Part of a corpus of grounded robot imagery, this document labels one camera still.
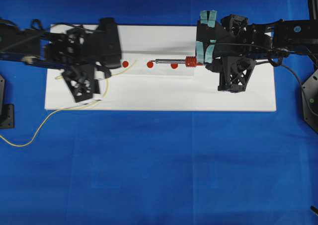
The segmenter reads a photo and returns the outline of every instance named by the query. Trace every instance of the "metal rod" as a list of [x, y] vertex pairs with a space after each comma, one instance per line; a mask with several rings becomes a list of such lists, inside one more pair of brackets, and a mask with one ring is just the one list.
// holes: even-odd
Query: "metal rod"
[[185, 64], [185, 60], [156, 59], [151, 60], [151, 62], [155, 62], [156, 64]]

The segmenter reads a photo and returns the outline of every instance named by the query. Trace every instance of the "blue table surface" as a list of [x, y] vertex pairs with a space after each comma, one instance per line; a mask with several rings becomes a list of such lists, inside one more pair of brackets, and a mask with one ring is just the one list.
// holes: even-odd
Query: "blue table surface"
[[[250, 23], [309, 18], [307, 0], [0, 0], [0, 9], [21, 28], [34, 18], [195, 25], [211, 9]], [[284, 62], [302, 80], [313, 72], [309, 58]], [[1, 61], [0, 74], [16, 123], [1, 134], [23, 143], [49, 113], [46, 70]], [[318, 135], [293, 76], [276, 68], [275, 83], [273, 113], [61, 112], [25, 148], [1, 141], [0, 224], [317, 224]]]

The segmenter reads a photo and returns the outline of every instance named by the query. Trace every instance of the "red dot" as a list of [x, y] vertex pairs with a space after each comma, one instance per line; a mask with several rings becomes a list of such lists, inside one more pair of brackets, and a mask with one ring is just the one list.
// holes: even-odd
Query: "red dot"
[[171, 68], [176, 69], [178, 67], [178, 64], [171, 64]]
[[149, 69], [151, 69], [153, 66], [154, 66], [153, 62], [149, 61], [149, 62], [147, 63], [147, 67], [148, 67]]
[[124, 68], [127, 68], [128, 65], [129, 65], [129, 63], [128, 63], [127, 61], [124, 61], [124, 62], [122, 63], [122, 65], [123, 65]]

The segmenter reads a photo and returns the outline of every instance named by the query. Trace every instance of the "black cable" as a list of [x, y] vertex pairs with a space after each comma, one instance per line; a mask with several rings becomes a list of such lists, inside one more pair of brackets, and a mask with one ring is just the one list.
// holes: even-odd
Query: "black cable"
[[105, 33], [105, 31], [102, 31], [102, 30], [90, 30], [90, 29], [86, 29], [86, 28], [80, 27], [80, 26], [78, 26], [78, 25], [73, 25], [73, 24], [64, 23], [64, 22], [54, 23], [53, 25], [54, 25], [54, 26], [56, 26], [56, 25], [68, 25], [68, 26], [71, 26], [71, 27], [73, 27], [73, 28], [85, 30], [85, 31], [88, 31], [88, 32], [100, 32], [100, 33]]
[[262, 65], [262, 64], [267, 64], [267, 63], [269, 63], [269, 61], [268, 61], [268, 60], [266, 60], [266, 61], [262, 61], [262, 62], [256, 62], [256, 64], [255, 64], [255, 65]]
[[8, 46], [6, 46], [6, 47], [0, 49], [0, 53], [4, 53], [5, 51], [7, 51], [7, 50], [9, 50], [9, 49], [12, 49], [12, 48], [14, 48], [14, 47], [16, 47], [16, 46], [18, 46], [18, 45], [21, 45], [21, 44], [24, 44], [24, 43], [26, 43], [26, 42], [28, 42], [28, 41], [33, 40], [33, 39], [39, 38], [39, 37], [41, 37], [46, 31], [48, 31], [48, 30], [50, 30], [50, 29], [52, 29], [53, 27], [58, 26], [58, 25], [68, 25], [68, 26], [71, 26], [71, 27], [73, 27], [73, 28], [82, 29], [82, 30], [89, 31], [89, 32], [104, 32], [104, 31], [102, 31], [102, 30], [90, 30], [90, 29], [82, 28], [82, 27], [80, 27], [80, 26], [76, 26], [76, 25], [68, 24], [68, 23], [64, 23], [64, 22], [55, 23], [55, 24], [53, 24], [53, 25], [50, 26], [50, 27], [47, 27], [47, 28], [45, 28], [45, 29], [43, 29], [43, 30], [39, 30], [39, 31], [40, 31], [39, 34], [33, 35], [33, 36], [29, 37], [29, 38], [26, 38], [26, 39], [24, 39], [24, 40], [15, 42], [15, 43], [13, 43], [13, 44], [11, 44], [11, 45], [8, 45]]
[[271, 51], [273, 49], [264, 47], [264, 46], [260, 46], [260, 45], [254, 45], [254, 44], [241, 44], [241, 43], [221, 43], [221, 42], [215, 42], [215, 43], [209, 43], [210, 45], [237, 45], [237, 46], [252, 46], [255, 48], [260, 48], [260, 49], [264, 49], [266, 51]]
[[305, 91], [304, 91], [304, 89], [303, 89], [303, 84], [302, 84], [300, 78], [297, 76], [297, 74], [296, 74], [290, 67], [288, 67], [288, 66], [286, 66], [286, 65], [284, 65], [284, 64], [282, 64], [281, 66], [284, 67], [284, 68], [286, 68], [289, 72], [291, 72], [291, 73], [295, 76], [295, 78], [296, 78], [296, 80], [297, 80], [297, 82], [298, 82], [298, 84], [299, 84], [299, 86], [300, 86], [300, 89], [301, 89], [301, 91], [302, 91], [302, 93], [303, 93], [303, 95], [304, 95], [304, 97], [305, 97], [306, 105], [308, 106], [310, 112], [311, 112], [312, 114], [314, 114], [316, 117], [318, 117], [318, 114], [317, 114], [316, 112], [314, 112], [314, 111], [312, 110], [312, 108], [310, 107], [310, 105], [309, 105], [309, 101], [308, 101], [307, 95], [306, 95], [306, 93], [305, 93]]

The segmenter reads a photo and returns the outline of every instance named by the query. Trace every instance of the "white board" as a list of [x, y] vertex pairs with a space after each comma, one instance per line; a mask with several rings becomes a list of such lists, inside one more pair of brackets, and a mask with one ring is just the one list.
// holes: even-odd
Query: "white board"
[[[52, 32], [64, 33], [69, 28], [57, 26]], [[179, 65], [175, 70], [170, 65], [155, 64], [152, 69], [146, 66], [149, 60], [194, 56], [196, 27], [119, 25], [118, 30], [122, 61], [135, 64], [124, 74], [112, 76], [105, 99], [85, 110], [276, 111], [274, 71], [270, 64], [255, 67], [246, 92], [218, 92], [219, 74], [202, 66]], [[46, 109], [79, 105], [74, 103], [64, 81], [55, 79], [60, 74], [59, 70], [48, 70]], [[100, 81], [100, 87], [103, 92], [104, 81]]]

